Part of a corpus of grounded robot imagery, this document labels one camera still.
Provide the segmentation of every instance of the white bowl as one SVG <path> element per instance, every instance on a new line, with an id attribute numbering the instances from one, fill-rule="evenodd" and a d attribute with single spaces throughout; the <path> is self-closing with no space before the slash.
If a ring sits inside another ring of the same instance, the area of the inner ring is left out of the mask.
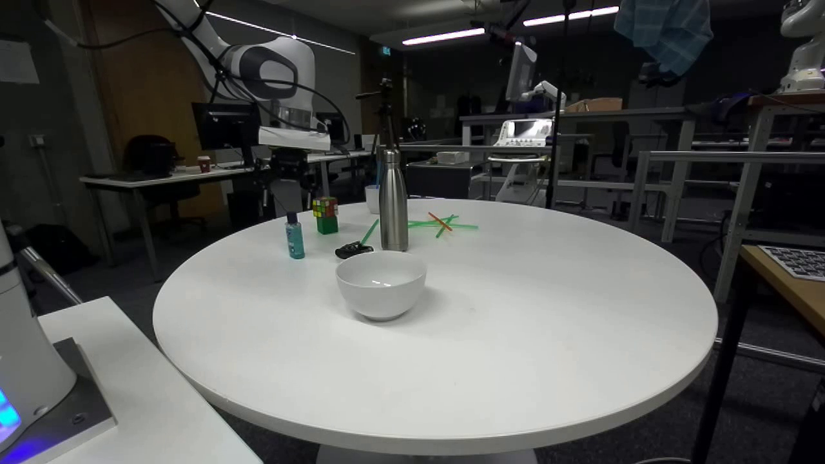
<path id="1" fill-rule="evenodd" d="M 338 288 L 367 320 L 394 320 L 416 307 L 428 264 L 407 251 L 363 251 L 338 264 Z"/>

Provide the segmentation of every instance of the computer screen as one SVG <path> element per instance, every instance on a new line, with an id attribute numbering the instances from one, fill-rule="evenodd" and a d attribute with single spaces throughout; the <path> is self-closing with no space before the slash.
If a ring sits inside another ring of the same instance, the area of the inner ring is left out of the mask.
<path id="1" fill-rule="evenodd" d="M 262 112 L 255 102 L 192 102 L 205 150 L 240 146 L 244 163 L 254 165 Z"/>
<path id="2" fill-rule="evenodd" d="M 526 99 L 526 93 L 535 86 L 535 80 L 537 80 L 537 61 L 539 61 L 539 53 L 532 45 L 517 41 L 508 90 L 505 90 L 508 102 Z"/>

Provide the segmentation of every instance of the small green bottle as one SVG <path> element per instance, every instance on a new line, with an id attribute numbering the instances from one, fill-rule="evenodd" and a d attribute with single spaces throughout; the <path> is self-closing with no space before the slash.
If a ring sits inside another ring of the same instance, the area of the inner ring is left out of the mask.
<path id="1" fill-rule="evenodd" d="M 303 221 L 295 210 L 287 214 L 287 244 L 289 244 L 289 255 L 295 259 L 303 259 L 304 251 L 304 232 L 303 232 Z"/>

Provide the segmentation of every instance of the white desk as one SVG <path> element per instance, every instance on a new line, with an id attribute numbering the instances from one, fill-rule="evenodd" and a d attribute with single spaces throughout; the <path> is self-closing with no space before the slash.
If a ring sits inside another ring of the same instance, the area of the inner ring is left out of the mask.
<path id="1" fill-rule="evenodd" d="M 309 152 L 307 155 L 309 165 L 321 165 L 321 177 L 322 177 L 322 192 L 325 196 L 331 192 L 331 163 L 356 159 L 356 156 L 372 156 L 372 152 L 349 152 L 349 155 Z M 160 188 L 160 186 L 220 182 L 220 179 L 249 177 L 249 175 L 255 175 L 255 166 L 245 166 L 245 165 L 228 166 L 228 165 L 220 165 L 220 166 L 213 166 L 210 172 L 202 172 L 196 165 L 184 165 L 169 177 L 82 175 L 81 182 L 93 191 L 93 205 L 95 205 L 95 214 L 98 214 L 98 224 L 100 224 L 100 235 L 103 235 L 103 244 L 106 244 L 106 257 L 108 259 L 113 257 L 113 241 L 112 241 L 112 230 L 106 224 L 98 191 L 116 191 L 116 192 L 126 192 L 130 196 L 135 215 L 139 218 L 146 249 L 149 255 L 153 268 L 157 270 L 155 237 L 153 237 L 153 224 L 149 224 L 143 192 L 149 191 L 149 188 Z"/>
<path id="2" fill-rule="evenodd" d="M 54 464 L 262 462 L 112 299 L 42 317 L 49 339 L 75 338 L 116 428 Z"/>
<path id="3" fill-rule="evenodd" d="M 394 321 L 356 320 L 336 286 L 332 249 L 375 221 L 356 204 L 338 235 L 307 226 L 304 259 L 282 218 L 193 255 L 155 302 L 157 339 L 218 407 L 262 428 L 469 462 L 612 429 L 701 371 L 717 303 L 657 244 L 548 209 L 410 200 L 410 221 L 428 210 L 479 230 L 410 230 L 428 290 Z"/>

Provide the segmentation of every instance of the office chair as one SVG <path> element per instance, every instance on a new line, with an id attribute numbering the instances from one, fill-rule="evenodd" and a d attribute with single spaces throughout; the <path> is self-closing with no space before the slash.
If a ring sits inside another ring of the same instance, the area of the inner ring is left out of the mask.
<path id="1" fill-rule="evenodd" d="M 160 133 L 137 133 L 126 142 L 124 150 L 124 169 L 147 175 L 147 177 L 169 177 L 182 155 L 176 143 Z M 178 182 L 178 186 L 157 186 L 146 191 L 146 204 L 149 209 L 149 215 L 157 205 L 169 205 L 171 224 L 182 224 L 178 200 L 198 196 L 202 188 L 196 182 Z"/>

